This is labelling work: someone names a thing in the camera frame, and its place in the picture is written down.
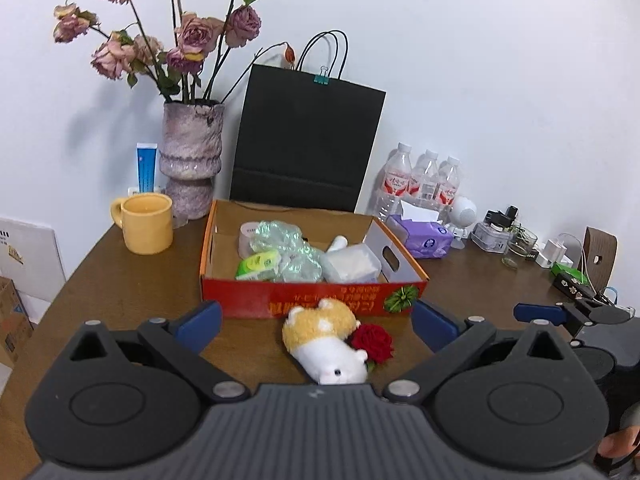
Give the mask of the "person's right hand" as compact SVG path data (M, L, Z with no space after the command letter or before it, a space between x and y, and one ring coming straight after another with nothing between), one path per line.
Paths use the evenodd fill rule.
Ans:
M620 420L620 430L600 443L598 453L605 458L624 458L639 445L639 403L627 408Z

